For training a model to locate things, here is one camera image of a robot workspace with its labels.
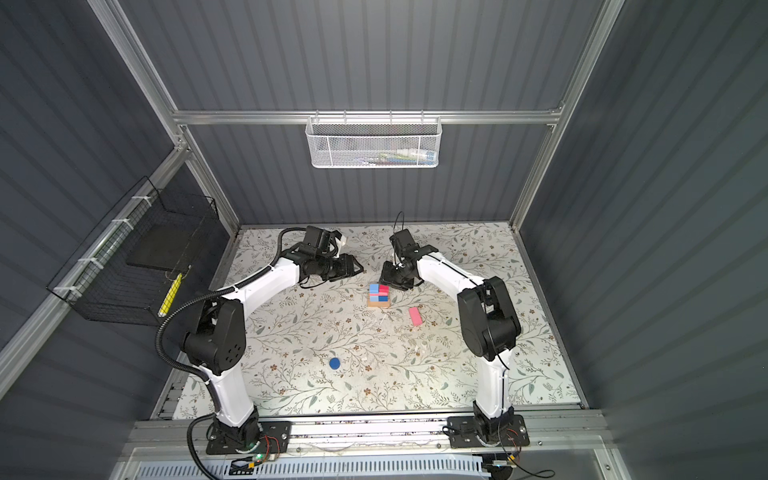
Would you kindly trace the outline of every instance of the floral tabletop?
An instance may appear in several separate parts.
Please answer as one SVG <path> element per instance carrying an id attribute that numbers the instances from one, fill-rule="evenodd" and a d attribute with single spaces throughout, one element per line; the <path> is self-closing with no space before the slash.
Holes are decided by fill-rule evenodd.
<path id="1" fill-rule="evenodd" d="M 510 366 L 514 405 L 578 403 L 558 344 L 541 310 L 506 223 L 407 225 L 421 245 L 438 248 L 462 268 L 501 277 L 515 304 L 522 334 Z M 369 284 L 391 259 L 391 227 L 341 227 L 344 253 L 365 267 L 360 275 L 312 289 L 293 286 L 246 320 L 242 359 L 247 391 L 262 415 L 373 410 L 444 409 L 472 404 L 476 360 L 462 340 L 455 299 L 424 283 L 390 289 L 390 308 L 369 308 Z M 279 229 L 245 230 L 227 277 L 230 285 L 274 256 Z M 300 240 L 287 233 L 283 243 Z M 310 285 L 319 282 L 310 278 Z M 424 323 L 414 327 L 408 308 Z M 329 367 L 332 358 L 341 366 Z M 207 390 L 190 376 L 174 413 L 189 419 L 213 411 Z"/>

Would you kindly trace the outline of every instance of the gray corrugated wall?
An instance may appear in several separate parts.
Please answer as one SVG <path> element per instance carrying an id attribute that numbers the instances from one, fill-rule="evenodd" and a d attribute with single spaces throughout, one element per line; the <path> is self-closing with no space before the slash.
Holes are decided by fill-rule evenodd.
<path id="1" fill-rule="evenodd" d="M 0 2 L 0 346 L 163 133 L 86 2 Z"/>
<path id="2" fill-rule="evenodd" d="M 446 125 L 440 165 L 319 169 L 299 126 L 190 128 L 243 223 L 505 220 L 544 125 Z"/>
<path id="3" fill-rule="evenodd" d="M 87 2 L 0 2 L 0 346 L 171 148 Z M 153 337 L 68 315 L 0 400 L 0 476 L 106 478 L 167 378 Z"/>
<path id="4" fill-rule="evenodd" d="M 121 3 L 182 110 L 556 108 L 599 0 Z M 508 218 L 543 126 L 446 126 L 440 165 L 318 170 L 301 127 L 191 128 L 243 223 Z"/>
<path id="5" fill-rule="evenodd" d="M 634 478 L 764 478 L 768 4 L 628 2 L 522 228 Z"/>

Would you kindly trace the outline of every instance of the yellow marker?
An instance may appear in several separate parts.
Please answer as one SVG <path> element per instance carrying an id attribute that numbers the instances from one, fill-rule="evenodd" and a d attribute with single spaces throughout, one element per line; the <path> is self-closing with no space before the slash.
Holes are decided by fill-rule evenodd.
<path id="1" fill-rule="evenodd" d="M 165 300 L 163 300 L 163 305 L 160 307 L 160 311 L 157 312 L 157 316 L 160 318 L 166 316 L 168 314 L 168 310 L 170 310 L 170 305 L 174 302 L 174 298 L 176 298 L 176 292 L 179 291 L 179 286 L 181 285 L 181 279 L 182 279 L 181 273 L 176 275 L 176 280 L 170 285 L 170 288 L 168 289 L 168 294 L 165 296 Z"/>

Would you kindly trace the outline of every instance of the stack of blocks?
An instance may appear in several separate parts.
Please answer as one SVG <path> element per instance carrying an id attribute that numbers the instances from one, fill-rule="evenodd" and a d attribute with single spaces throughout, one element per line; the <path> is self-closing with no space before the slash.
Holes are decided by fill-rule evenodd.
<path id="1" fill-rule="evenodd" d="M 374 283 L 368 289 L 368 306 L 389 307 L 389 287 Z"/>

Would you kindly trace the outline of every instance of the robotic arm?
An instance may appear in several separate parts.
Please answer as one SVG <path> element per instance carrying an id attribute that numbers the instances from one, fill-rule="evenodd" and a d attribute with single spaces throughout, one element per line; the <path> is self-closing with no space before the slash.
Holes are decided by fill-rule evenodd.
<path id="1" fill-rule="evenodd" d="M 291 230 L 304 230 L 304 239 L 280 251 L 269 266 L 198 303 L 197 324 L 181 346 L 190 362 L 208 378 L 209 392 L 217 405 L 214 436 L 242 453 L 254 449 L 261 436 L 259 416 L 240 369 L 246 346 L 245 319 L 278 292 L 311 275 L 336 282 L 363 271 L 355 257 L 340 253 L 346 238 L 338 230 L 312 226 Z"/>
<path id="2" fill-rule="evenodd" d="M 462 337 L 478 357 L 475 431 L 482 442 L 495 444 L 499 429 L 510 424 L 514 415 L 507 395 L 507 373 L 521 332 L 506 285 L 497 276 L 483 279 L 463 270 L 431 245 L 419 246 L 408 230 L 400 230 L 389 240 L 397 264 L 384 263 L 381 284 L 410 290 L 418 276 L 456 298 Z"/>

